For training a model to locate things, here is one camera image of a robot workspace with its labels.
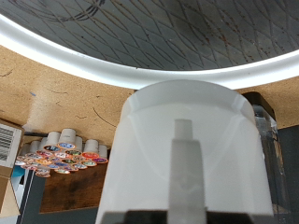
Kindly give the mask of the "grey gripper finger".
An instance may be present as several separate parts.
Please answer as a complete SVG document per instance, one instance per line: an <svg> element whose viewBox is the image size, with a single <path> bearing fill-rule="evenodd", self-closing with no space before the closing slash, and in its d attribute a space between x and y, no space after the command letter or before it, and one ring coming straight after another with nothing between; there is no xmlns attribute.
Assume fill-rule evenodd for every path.
<svg viewBox="0 0 299 224"><path fill-rule="evenodd" d="M175 120L168 201L170 214L200 214L205 211L202 151L199 141L193 139L189 119Z"/></svg>

